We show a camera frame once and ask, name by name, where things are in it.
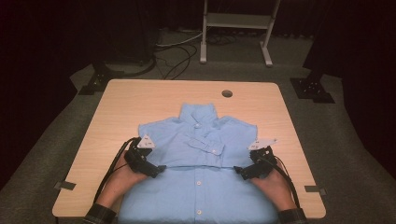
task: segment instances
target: black cable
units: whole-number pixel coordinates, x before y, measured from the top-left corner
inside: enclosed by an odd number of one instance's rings
[[[114,158],[113,162],[111,162],[111,165],[110,165],[110,167],[108,168],[105,177],[103,177],[103,180],[102,180],[102,182],[100,183],[98,190],[96,191],[95,198],[93,199],[93,202],[94,202],[94,203],[96,202],[96,200],[98,199],[100,193],[102,192],[103,187],[105,186],[105,184],[106,184],[108,178],[111,176],[111,174],[113,174],[114,167],[116,166],[117,161],[120,159],[120,156],[121,156],[122,152],[125,150],[125,148],[128,146],[128,144],[129,144],[131,141],[133,141],[133,140],[134,140],[134,138],[131,138],[131,139],[129,139],[128,141],[124,142],[124,144],[123,144],[122,147],[120,148],[119,152],[117,153],[116,157]]]
[[[186,50],[185,48],[183,48],[183,47],[181,47],[181,46],[189,46],[189,47],[193,48],[193,49],[194,49],[194,53],[190,54],[188,50]],[[160,73],[162,74],[162,78],[163,78],[163,79],[167,79],[167,78],[171,77],[171,79],[174,80],[174,79],[176,79],[177,77],[179,77],[184,71],[187,70],[187,68],[188,68],[189,65],[190,65],[192,56],[194,56],[198,50],[197,50],[197,48],[196,48],[194,45],[183,44],[183,45],[177,45],[177,46],[171,46],[171,47],[165,47],[165,48],[158,48],[158,49],[157,49],[157,52],[161,52],[161,51],[168,50],[168,49],[182,49],[182,50],[183,50],[184,52],[186,52],[186,54],[188,55],[188,57],[187,57],[186,59],[184,59],[184,60],[181,61],[180,63],[178,63],[178,64],[176,64],[175,66],[173,66],[173,67],[171,68],[171,70],[169,70],[169,71],[166,73],[166,75],[163,75],[163,73],[162,73],[161,70],[160,70]],[[188,62],[187,62],[186,66],[183,68],[183,70],[182,70],[181,72],[179,72],[177,75],[172,75],[172,76],[170,76],[170,73],[171,73],[172,71],[174,71],[175,69],[177,69],[181,64],[183,64],[183,63],[186,62],[186,61],[188,61]]]
[[[155,57],[155,55],[153,54],[152,56],[152,63],[149,67],[147,67],[146,69],[139,71],[139,72],[135,72],[135,73],[126,73],[126,74],[122,74],[121,76],[118,76],[118,78],[121,77],[138,77],[140,75],[146,74],[147,72],[151,71],[156,65],[157,65],[157,58]]]
[[[300,201],[299,201],[298,195],[297,195],[297,190],[296,190],[296,188],[294,187],[294,184],[293,184],[293,182],[292,182],[292,180],[291,180],[289,174],[286,174],[285,171],[283,171],[279,166],[277,166],[277,164],[271,163],[270,161],[268,161],[267,159],[265,159],[263,156],[259,156],[259,157],[260,157],[260,159],[262,159],[263,161],[268,162],[275,170],[277,170],[277,171],[283,176],[283,178],[285,178],[285,180],[286,180],[286,181],[288,182],[288,184],[289,184],[289,187],[290,187],[290,190],[291,190],[291,194],[293,195],[294,203],[296,204],[296,206],[297,206],[298,208],[301,208],[301,207],[300,207]],[[276,157],[276,158],[279,159],[279,161],[283,164],[283,166],[285,167],[285,170],[286,170],[286,166],[284,165],[283,161],[282,161],[280,158],[278,158],[278,157]]]
[[[220,13],[220,9],[221,9],[222,2],[223,2],[223,0],[221,0],[221,1],[219,2],[218,13]]]
[[[224,13],[227,13],[228,10],[230,10],[231,6],[233,5],[233,2],[235,2],[235,0],[233,0],[230,5],[228,5],[228,7],[225,9]]]
[[[168,66],[168,67],[173,67],[173,66],[174,66],[174,65],[168,64],[168,61],[166,61],[166,60],[163,59],[163,58],[156,57],[156,59],[157,59],[157,60],[164,61],[164,62],[165,62],[165,65]]]
[[[126,166],[126,165],[129,165],[129,162],[123,164],[122,166],[118,167],[117,169],[114,169],[113,172],[111,172],[111,174],[113,174],[114,172],[118,171],[120,168],[122,168],[122,167],[124,167],[124,166]]]
[[[274,157],[275,157],[275,159],[278,159],[280,161],[280,163],[282,164],[283,169],[285,169],[286,175],[290,176],[289,172],[288,172],[288,169],[286,168],[285,163],[283,163],[283,161],[278,156],[274,156]]]
[[[236,37],[234,35],[228,35],[228,36],[232,37],[233,40],[229,39],[226,35],[209,35],[207,37],[206,43],[215,46],[225,46],[235,43]]]

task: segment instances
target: wrist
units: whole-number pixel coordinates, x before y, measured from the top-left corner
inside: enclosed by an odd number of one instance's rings
[[[295,209],[297,208],[296,204],[292,199],[290,200],[281,200],[275,203],[276,209],[278,212]]]
[[[95,203],[100,204],[103,207],[111,209],[111,207],[113,206],[113,203],[116,200],[117,199],[113,199],[113,198],[107,197],[107,195],[105,195],[105,194],[101,194],[101,195],[99,195],[99,197],[98,197],[98,199],[96,200]]]

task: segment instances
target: light blue shirt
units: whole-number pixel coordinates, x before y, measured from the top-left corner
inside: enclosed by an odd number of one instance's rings
[[[148,161],[166,169],[125,194],[119,223],[277,223],[272,203],[233,169],[252,164],[255,125],[184,104],[179,118],[140,125],[145,134],[156,145]]]

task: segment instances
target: hole in table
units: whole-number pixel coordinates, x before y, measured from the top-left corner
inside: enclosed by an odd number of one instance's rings
[[[228,90],[223,91],[221,94],[222,94],[224,97],[227,97],[227,98],[230,98],[230,97],[233,96],[233,92],[232,92],[232,91],[228,91]]]

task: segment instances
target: cuff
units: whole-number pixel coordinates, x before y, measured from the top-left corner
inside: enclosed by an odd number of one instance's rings
[[[116,213],[100,204],[94,203],[90,211],[84,217],[84,223],[110,224]]]
[[[303,209],[295,208],[279,213],[279,221],[282,224],[305,224],[307,223]]]

